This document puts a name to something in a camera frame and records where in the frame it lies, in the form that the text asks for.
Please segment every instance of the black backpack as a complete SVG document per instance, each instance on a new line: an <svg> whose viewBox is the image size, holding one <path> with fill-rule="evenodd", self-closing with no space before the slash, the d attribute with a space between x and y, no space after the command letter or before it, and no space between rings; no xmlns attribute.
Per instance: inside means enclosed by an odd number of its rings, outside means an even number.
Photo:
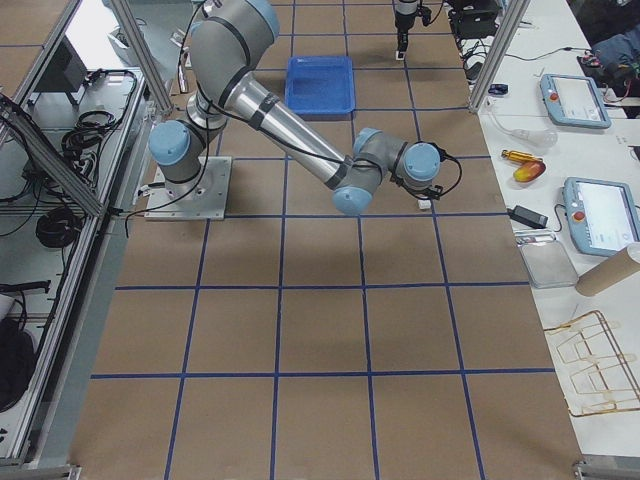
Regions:
<svg viewBox="0 0 640 480"><path fill-rule="evenodd" d="M13 407L22 398L36 367L31 336L19 321L0 321L0 412Z"/></svg>

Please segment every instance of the black connector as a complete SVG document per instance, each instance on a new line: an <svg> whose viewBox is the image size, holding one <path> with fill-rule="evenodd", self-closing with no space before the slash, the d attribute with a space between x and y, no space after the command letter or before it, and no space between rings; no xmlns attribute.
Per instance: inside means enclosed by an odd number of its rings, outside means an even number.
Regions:
<svg viewBox="0 0 640 480"><path fill-rule="evenodd" d="M548 218L528 208L516 205L513 209L507 208L509 218L513 221L526 225L531 228L545 228Z"/></svg>

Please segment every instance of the blue plastic bin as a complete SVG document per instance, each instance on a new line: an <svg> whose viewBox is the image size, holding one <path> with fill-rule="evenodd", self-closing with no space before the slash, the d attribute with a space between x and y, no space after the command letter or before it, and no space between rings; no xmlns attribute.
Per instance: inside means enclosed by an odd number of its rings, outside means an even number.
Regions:
<svg viewBox="0 0 640 480"><path fill-rule="evenodd" d="M341 119L356 106L349 57L291 57L284 100L300 116Z"/></svg>

